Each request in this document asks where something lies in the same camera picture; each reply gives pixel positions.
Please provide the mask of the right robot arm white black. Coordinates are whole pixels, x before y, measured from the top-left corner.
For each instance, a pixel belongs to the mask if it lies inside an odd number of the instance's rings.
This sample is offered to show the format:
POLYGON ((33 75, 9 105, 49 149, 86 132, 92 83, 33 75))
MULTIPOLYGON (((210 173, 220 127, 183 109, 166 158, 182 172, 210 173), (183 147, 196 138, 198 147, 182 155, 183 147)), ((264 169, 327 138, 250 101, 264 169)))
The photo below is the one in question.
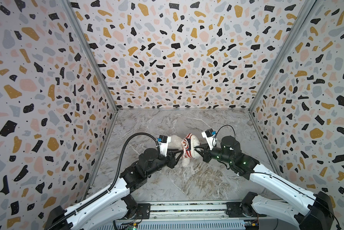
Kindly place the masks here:
POLYGON ((276 201, 249 192, 241 201, 244 215, 262 214, 292 224, 299 230, 330 230, 338 227, 330 197, 324 192, 311 192, 280 177, 255 158, 241 151, 240 143, 232 136, 225 136, 220 147, 215 147, 214 137, 207 143, 194 147, 203 161, 216 160, 238 176, 268 189, 282 201, 276 201))

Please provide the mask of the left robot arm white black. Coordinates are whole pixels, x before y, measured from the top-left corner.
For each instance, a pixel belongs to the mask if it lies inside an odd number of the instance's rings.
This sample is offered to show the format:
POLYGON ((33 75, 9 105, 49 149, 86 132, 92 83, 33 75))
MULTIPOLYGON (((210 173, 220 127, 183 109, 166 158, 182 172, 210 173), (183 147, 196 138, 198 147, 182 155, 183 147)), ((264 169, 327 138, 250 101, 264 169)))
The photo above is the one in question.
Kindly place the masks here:
POLYGON ((168 150, 166 155, 160 155, 156 149, 146 149, 120 174, 115 184, 66 209, 54 208, 45 229, 96 230, 112 221, 134 217, 138 204, 131 194, 146 184, 153 173, 164 167, 173 169, 182 154, 178 149, 168 150))

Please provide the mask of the white plush teddy bear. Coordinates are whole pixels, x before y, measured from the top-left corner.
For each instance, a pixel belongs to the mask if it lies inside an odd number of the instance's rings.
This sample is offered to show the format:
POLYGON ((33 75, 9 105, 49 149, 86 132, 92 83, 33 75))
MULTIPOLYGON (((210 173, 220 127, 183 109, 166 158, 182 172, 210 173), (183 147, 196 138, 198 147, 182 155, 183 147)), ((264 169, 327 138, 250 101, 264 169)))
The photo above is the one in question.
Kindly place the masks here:
POLYGON ((195 150, 195 147, 200 145, 200 141, 197 136, 189 133, 184 139, 177 135, 171 136, 171 142, 169 143, 170 149, 182 150, 182 166, 188 167, 191 159, 197 159, 200 154, 195 150))

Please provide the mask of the red white striped knit sweater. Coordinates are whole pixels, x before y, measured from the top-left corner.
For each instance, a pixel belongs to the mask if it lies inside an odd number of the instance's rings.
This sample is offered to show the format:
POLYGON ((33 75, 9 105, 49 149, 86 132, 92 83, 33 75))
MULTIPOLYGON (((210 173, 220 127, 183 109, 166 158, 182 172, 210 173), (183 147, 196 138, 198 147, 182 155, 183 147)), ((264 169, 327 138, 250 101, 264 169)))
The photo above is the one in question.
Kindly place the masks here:
POLYGON ((188 134, 183 140, 182 140, 182 148, 183 148, 183 158, 192 158, 192 139, 193 134, 188 134))

